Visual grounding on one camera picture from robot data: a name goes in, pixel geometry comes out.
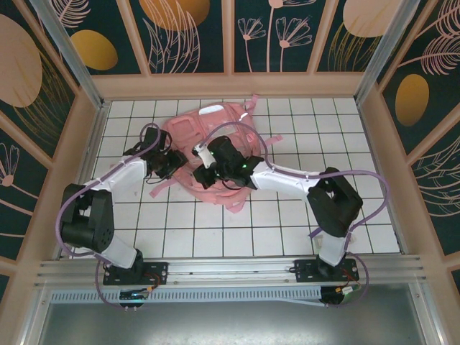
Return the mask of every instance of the gray metal floor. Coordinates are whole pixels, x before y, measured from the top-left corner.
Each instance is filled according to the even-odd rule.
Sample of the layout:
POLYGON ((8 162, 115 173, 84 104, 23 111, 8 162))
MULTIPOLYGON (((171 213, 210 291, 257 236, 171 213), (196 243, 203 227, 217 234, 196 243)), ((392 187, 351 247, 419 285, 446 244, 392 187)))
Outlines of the gray metal floor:
POLYGON ((51 305, 41 345, 420 345, 409 289, 375 285, 355 306, 284 302, 168 303, 124 313, 105 305, 51 305))

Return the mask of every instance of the white tiled floor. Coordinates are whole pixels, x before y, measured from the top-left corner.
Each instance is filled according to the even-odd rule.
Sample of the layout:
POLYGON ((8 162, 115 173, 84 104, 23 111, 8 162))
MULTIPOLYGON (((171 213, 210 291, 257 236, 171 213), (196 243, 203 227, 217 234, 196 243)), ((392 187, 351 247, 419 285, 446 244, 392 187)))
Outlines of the white tiled floor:
MULTIPOLYGON (((161 125, 168 118, 222 99, 172 101, 119 101, 111 105, 94 175, 118 162, 134 146, 148 122, 161 125)), ((232 99, 242 103, 244 99, 232 99)), ((281 134, 271 158, 279 165, 322 171, 375 171, 367 138, 352 98, 261 98, 254 112, 263 137, 281 134)), ((364 199, 362 214, 382 202, 374 178, 347 177, 364 199)), ((236 214, 222 206, 197 201, 179 185, 152 198, 154 186, 137 183, 114 208, 116 233, 135 245, 145 257, 252 257, 317 254, 318 241, 308 238, 317 226, 309 205, 267 190, 252 192, 236 214)), ((384 210, 353 234, 350 251, 399 252, 390 215, 384 210)))

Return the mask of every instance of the yellow oval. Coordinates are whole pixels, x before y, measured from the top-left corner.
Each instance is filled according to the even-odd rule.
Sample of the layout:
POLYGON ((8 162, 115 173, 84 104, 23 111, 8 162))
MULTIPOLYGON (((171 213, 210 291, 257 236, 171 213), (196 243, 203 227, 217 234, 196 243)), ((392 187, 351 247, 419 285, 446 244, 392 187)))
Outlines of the yellow oval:
MULTIPOLYGON (((177 0, 186 15, 188 12, 198 26, 209 14, 209 0, 177 0)), ((176 0, 139 0, 142 9, 149 19, 157 26, 173 31, 186 29, 187 24, 180 23, 176 0)))
POLYGON ((425 113, 430 88, 418 74, 405 77, 396 93, 396 118, 403 126, 413 126, 425 113))
POLYGON ((77 31, 70 39, 83 63, 90 68, 110 70, 118 62, 114 45, 96 31, 77 31))
POLYGON ((42 87, 40 51, 27 31, 3 14, 0 47, 0 99, 10 106, 29 106, 42 87))
POLYGON ((347 0, 344 26, 357 37, 382 36, 393 19, 401 0, 347 0))

